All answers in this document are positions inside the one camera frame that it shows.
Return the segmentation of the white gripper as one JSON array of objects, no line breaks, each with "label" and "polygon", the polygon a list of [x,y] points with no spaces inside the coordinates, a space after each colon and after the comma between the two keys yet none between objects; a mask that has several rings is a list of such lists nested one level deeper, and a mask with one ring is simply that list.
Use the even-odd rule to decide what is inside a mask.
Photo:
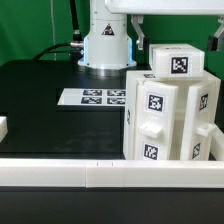
[{"label": "white gripper", "polygon": [[[143,15],[224,15],[224,0],[105,0],[111,13],[133,14],[132,26],[138,36],[139,50],[148,50],[150,38],[145,36],[141,24]],[[219,51],[224,39],[224,16],[218,17],[219,28],[208,38],[208,50]]]}]

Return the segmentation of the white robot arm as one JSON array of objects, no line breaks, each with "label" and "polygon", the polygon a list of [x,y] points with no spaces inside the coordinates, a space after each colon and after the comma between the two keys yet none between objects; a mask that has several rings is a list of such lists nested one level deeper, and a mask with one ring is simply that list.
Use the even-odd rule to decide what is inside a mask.
[{"label": "white robot arm", "polygon": [[[149,64],[157,76],[201,76],[204,53],[188,44],[151,44],[140,27],[146,15],[216,15],[220,27],[209,37],[208,49],[222,46],[224,0],[90,0],[90,31],[79,64],[99,70],[132,67],[135,44],[149,51]],[[128,22],[138,35],[135,42],[127,35]]]}]

